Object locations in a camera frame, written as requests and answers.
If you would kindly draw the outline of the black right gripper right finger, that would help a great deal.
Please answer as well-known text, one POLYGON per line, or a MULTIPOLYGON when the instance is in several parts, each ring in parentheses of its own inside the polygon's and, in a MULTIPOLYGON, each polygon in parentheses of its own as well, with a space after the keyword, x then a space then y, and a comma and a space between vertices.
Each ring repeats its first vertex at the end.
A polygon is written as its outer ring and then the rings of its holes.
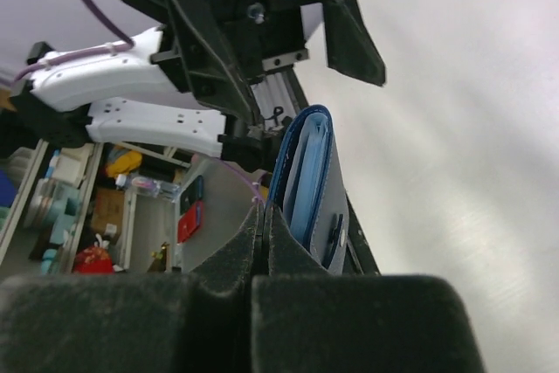
POLYGON ((445 280, 331 275, 266 211, 268 274, 252 281, 254 372, 482 372, 466 308, 445 280))

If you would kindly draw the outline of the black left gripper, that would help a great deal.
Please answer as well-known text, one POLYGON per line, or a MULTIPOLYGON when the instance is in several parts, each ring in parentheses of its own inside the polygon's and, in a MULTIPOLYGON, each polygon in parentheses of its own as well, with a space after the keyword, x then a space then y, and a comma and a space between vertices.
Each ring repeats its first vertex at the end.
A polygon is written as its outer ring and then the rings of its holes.
POLYGON ((121 0, 154 19, 148 63, 180 92, 247 124, 260 123, 251 86, 305 58, 303 7, 322 3, 328 67, 383 86, 386 67, 357 0, 121 0))

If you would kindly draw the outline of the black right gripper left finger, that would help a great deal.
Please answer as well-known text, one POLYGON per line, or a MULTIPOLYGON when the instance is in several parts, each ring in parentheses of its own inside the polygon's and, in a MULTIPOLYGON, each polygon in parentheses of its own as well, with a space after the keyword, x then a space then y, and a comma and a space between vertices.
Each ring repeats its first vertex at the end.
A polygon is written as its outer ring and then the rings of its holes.
POLYGON ((1 285, 4 372, 250 372, 264 209, 189 273, 15 276, 1 285))

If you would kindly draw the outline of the blue leather card holder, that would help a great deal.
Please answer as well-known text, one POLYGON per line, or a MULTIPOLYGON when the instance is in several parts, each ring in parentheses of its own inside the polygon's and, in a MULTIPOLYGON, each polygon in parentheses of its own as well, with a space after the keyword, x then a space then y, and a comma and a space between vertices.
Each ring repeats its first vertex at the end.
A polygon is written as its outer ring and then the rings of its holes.
POLYGON ((327 272, 342 274, 349 241, 349 204, 331 113, 303 109, 283 137, 268 193, 293 239, 327 272))

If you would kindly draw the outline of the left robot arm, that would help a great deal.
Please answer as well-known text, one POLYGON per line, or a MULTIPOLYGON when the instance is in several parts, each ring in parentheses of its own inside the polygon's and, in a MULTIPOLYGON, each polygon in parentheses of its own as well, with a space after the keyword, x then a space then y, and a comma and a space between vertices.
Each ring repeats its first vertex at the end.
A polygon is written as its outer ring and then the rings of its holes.
POLYGON ((156 25, 77 52, 35 44, 8 101, 58 148, 137 142, 273 168, 292 102, 271 88, 308 59, 303 10, 320 5, 327 63, 382 86, 386 67, 357 0, 121 0, 156 25))

